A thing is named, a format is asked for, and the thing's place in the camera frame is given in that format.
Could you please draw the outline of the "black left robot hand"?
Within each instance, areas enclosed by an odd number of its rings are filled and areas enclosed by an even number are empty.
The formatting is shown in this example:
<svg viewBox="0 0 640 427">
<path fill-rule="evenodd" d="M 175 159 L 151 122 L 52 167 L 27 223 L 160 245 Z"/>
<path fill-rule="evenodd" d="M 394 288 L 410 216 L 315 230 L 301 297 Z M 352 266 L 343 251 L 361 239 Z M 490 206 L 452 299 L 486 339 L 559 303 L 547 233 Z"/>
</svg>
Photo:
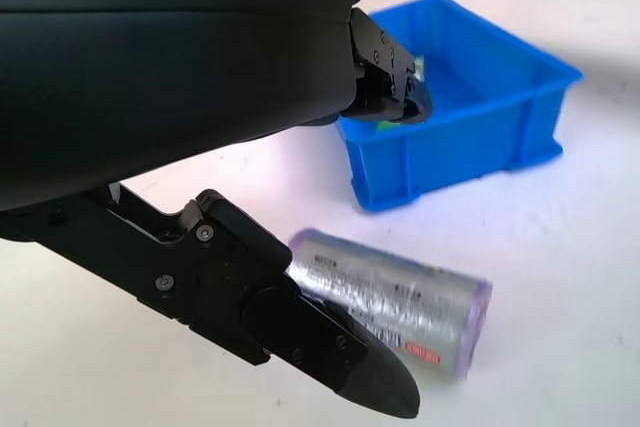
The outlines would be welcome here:
<svg viewBox="0 0 640 427">
<path fill-rule="evenodd" d="M 397 356 L 305 295 L 289 248 L 214 190 L 164 213 L 128 178 L 340 117 L 415 124 L 413 56 L 359 0 L 1 0 L 1 235 L 34 242 L 253 365 L 393 417 Z"/>
</svg>

